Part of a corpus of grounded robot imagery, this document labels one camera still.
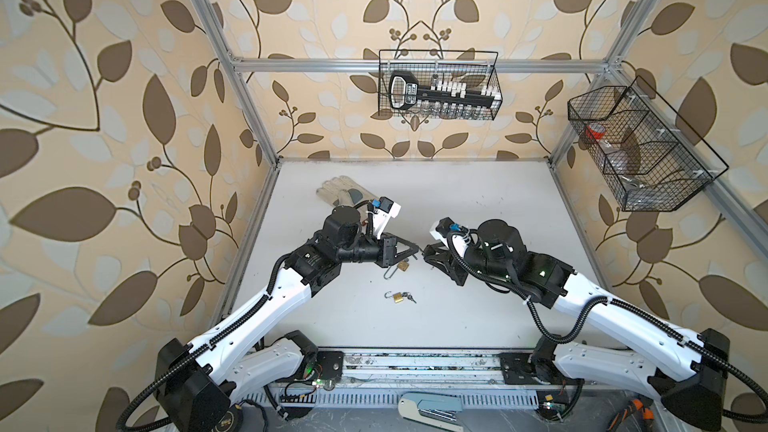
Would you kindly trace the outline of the brass padlock long shackle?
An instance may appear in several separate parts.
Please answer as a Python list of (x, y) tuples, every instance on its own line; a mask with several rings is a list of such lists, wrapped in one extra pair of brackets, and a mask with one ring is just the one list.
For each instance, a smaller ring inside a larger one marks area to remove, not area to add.
[(390, 280), (392, 279), (398, 272), (404, 272), (407, 271), (410, 266), (410, 261), (408, 259), (404, 259), (400, 262), (398, 262), (395, 265), (392, 265), (388, 267), (384, 274), (383, 279), (384, 280)]

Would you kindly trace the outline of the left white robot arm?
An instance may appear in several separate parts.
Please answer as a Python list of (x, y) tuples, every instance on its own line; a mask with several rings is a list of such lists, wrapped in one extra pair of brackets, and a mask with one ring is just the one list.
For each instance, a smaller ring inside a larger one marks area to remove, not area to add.
[(166, 416), (144, 430), (169, 425), (213, 430), (232, 406), (234, 394), (224, 385), (236, 366), (278, 322), (337, 278), (344, 264), (387, 268), (418, 252), (412, 242), (398, 251), (403, 238), (386, 230), (401, 210), (398, 203), (381, 197), (364, 205), (364, 213), (355, 206), (335, 207), (320, 230), (276, 260), (264, 289), (189, 343), (169, 341), (158, 354), (154, 381), (127, 405), (116, 430), (130, 430), (128, 419), (149, 397)]

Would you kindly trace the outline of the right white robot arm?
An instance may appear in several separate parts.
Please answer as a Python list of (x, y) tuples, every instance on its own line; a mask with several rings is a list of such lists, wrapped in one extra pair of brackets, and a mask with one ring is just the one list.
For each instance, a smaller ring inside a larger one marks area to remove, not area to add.
[(765, 411), (724, 405), (728, 378), (761, 402), (767, 392), (729, 362), (723, 334), (697, 333), (618, 298), (573, 266), (528, 250), (519, 231), (501, 219), (470, 229), (444, 218), (430, 234), (435, 242), (425, 249), (425, 261), (457, 285), (473, 277), (522, 300), (551, 371), (634, 391), (704, 431), (719, 430), (725, 418), (766, 424)]

